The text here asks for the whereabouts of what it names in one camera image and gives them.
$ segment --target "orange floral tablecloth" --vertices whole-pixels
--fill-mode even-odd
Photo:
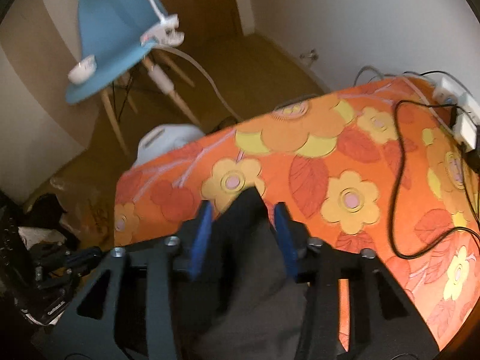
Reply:
[[[442,349],[476,303],[479,253],[457,232],[428,255],[405,261],[387,241],[386,218],[400,158],[392,111],[419,101],[421,80],[388,79],[306,100],[207,136],[126,172],[118,182],[115,243],[175,232],[202,199],[223,212],[255,185],[270,216],[286,202],[294,220],[338,249],[372,248],[414,301]],[[407,150],[395,238],[413,253],[453,226],[475,228],[464,195],[459,153],[429,110],[403,105]],[[477,198],[476,178],[466,171]],[[340,339],[348,341],[346,284],[341,286]]]

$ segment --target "blue chair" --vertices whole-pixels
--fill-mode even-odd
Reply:
[[[156,2],[160,11],[167,16],[167,11],[160,1],[156,0]],[[158,17],[148,0],[78,0],[82,58],[95,55],[97,70],[83,84],[70,84],[67,88],[66,100],[69,104],[76,104],[101,91],[106,113],[126,154],[128,149],[106,87],[140,61],[143,61],[147,68],[154,66],[147,55],[155,47],[156,42],[149,40],[142,45],[140,37],[157,22]],[[166,55],[162,59],[181,74],[180,69]],[[193,114],[182,98],[175,91],[169,93],[169,96],[185,114],[190,114],[187,116],[191,119]],[[135,110],[131,99],[129,103]],[[198,124],[197,119],[194,116],[193,118],[192,121]]]

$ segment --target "chair leg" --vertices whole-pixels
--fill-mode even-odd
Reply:
[[[127,149],[127,145],[125,144],[125,140],[123,139],[122,132],[120,131],[120,126],[118,124],[117,117],[115,116],[115,112],[113,111],[112,103],[110,102],[109,93],[107,92],[106,89],[104,89],[104,90],[102,90],[100,95],[102,97],[102,103],[103,103],[103,106],[105,107],[106,114],[109,117],[110,123],[112,125],[113,132],[117,136],[117,140],[120,143],[120,147],[123,150],[123,152],[125,153],[125,155],[129,156],[130,153]]]
[[[194,113],[189,109],[188,105],[180,97],[180,95],[175,91],[173,83],[168,78],[168,76],[163,72],[158,65],[153,64],[153,62],[147,56],[143,58],[143,65],[149,71],[150,78],[157,84],[157,86],[162,90],[163,93],[168,95],[173,102],[179,107],[182,112],[190,119],[190,121],[200,127],[200,122],[195,117]]]
[[[182,78],[182,80],[184,80],[192,88],[195,88],[195,83],[191,80],[191,78],[188,77],[187,74],[182,69],[180,69],[180,67],[175,62],[173,62],[173,60],[166,52],[159,49],[157,49],[156,52],[158,56],[162,59],[162,61],[165,62],[168,66],[170,66],[171,69]]]
[[[120,76],[120,81],[122,82],[123,85],[128,85],[128,81],[129,81],[128,75],[126,73],[122,74]],[[130,106],[130,108],[133,110],[133,112],[135,112],[135,114],[138,114],[137,106],[135,105],[134,100],[131,98],[130,93],[127,95],[127,103]]]

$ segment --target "wooden chair leg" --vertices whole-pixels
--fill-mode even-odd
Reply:
[[[153,71],[155,65],[150,60],[150,58],[146,56],[145,58],[143,58],[142,63],[143,63],[143,66],[145,66],[149,71]],[[179,107],[182,110],[182,112],[188,117],[188,119],[190,119],[190,121],[194,125],[201,127],[200,122],[195,117],[194,113],[189,109],[187,103],[184,102],[184,100],[180,97],[180,95],[174,89],[168,93],[168,96],[173,100],[173,102],[177,105],[177,107]]]
[[[129,79],[130,79],[130,78],[128,77],[128,74],[127,74],[127,73],[122,74],[122,75],[120,76],[120,80],[121,80],[121,82],[122,82],[123,85],[128,85]],[[127,95],[127,103],[128,103],[128,105],[130,106],[130,108],[133,110],[133,112],[135,112],[135,114],[138,114],[137,106],[135,105],[134,100],[131,98],[130,93]]]
[[[112,103],[110,102],[109,93],[107,92],[106,89],[104,89],[102,90],[102,92],[100,92],[100,95],[102,97],[102,103],[103,103],[103,106],[105,107],[106,114],[109,117],[110,123],[112,125],[113,132],[117,136],[118,142],[120,143],[120,147],[125,153],[125,155],[129,156],[130,153],[127,149],[127,145],[125,144],[125,140],[123,139],[122,132],[120,131],[120,126],[118,124],[115,111],[113,110]]]
[[[182,80],[184,80],[192,88],[195,88],[195,83],[191,80],[191,78],[188,77],[187,74],[182,69],[180,69],[180,67],[175,62],[173,62],[173,60],[165,51],[157,49],[156,52],[158,56],[162,59],[162,61],[165,62],[168,66],[170,66],[171,69],[182,78]]]

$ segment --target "wooden door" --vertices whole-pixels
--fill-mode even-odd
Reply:
[[[192,49],[219,36],[240,35],[236,0],[160,0],[169,13],[177,13],[182,49]]]

